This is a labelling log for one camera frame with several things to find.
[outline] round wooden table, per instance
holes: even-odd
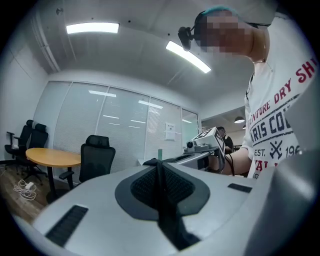
[[[25,152],[25,155],[32,162],[41,166],[47,167],[50,192],[46,195],[48,203],[52,203],[57,198],[64,195],[68,190],[56,189],[54,183],[54,175],[52,167],[66,168],[72,170],[73,166],[81,164],[81,156],[76,153],[50,149],[50,148],[30,148]]]

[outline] white t-shirt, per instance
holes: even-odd
[[[256,63],[245,94],[246,128],[242,148],[252,160],[248,178],[299,152],[284,112],[315,77],[318,61],[298,25],[276,13],[268,27],[266,62]]]

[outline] person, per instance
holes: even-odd
[[[224,127],[219,126],[217,128],[220,136],[222,137],[225,147],[224,147],[224,153],[225,154],[231,154],[234,151],[234,143],[232,141],[232,139],[230,138],[230,136],[227,136],[226,134],[226,130]]]
[[[207,52],[219,51],[245,56],[254,65],[245,92],[245,136],[242,147],[226,157],[235,174],[260,173],[300,151],[299,142],[285,118],[285,112],[304,92],[318,71],[318,61],[299,27],[287,14],[276,12],[267,29],[244,22],[232,9],[212,8],[194,28],[197,44]],[[209,171],[219,168],[217,158],[209,158]],[[222,174],[230,175],[225,161]]]

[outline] ceiling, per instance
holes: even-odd
[[[212,69],[205,74],[166,50],[169,41],[180,44],[179,27],[192,26],[199,12],[217,4],[257,23],[271,23],[276,9],[267,0],[42,0],[38,13],[61,70],[91,69],[136,77],[201,104],[230,90],[245,91],[253,72],[245,57],[203,53],[194,46],[191,52]],[[57,8],[63,9],[59,15]],[[120,23],[119,32],[67,34],[67,25],[85,22]]]
[[[246,118],[244,106],[223,114],[216,115],[213,118],[203,121],[201,124],[206,130],[212,127],[222,126],[227,133],[242,131],[245,122],[235,123],[236,117]]]

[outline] mesh chair back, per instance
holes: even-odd
[[[116,150],[109,145],[109,138],[90,135],[81,146],[79,181],[85,182],[110,173]]]
[[[27,145],[28,139],[29,139],[31,132],[32,132],[32,123],[33,122],[34,122],[33,120],[26,121],[26,125],[22,128],[22,132],[20,135],[21,139],[18,140],[19,145]]]
[[[29,149],[44,148],[48,139],[48,133],[46,132],[46,125],[37,123],[31,132],[31,139]]]

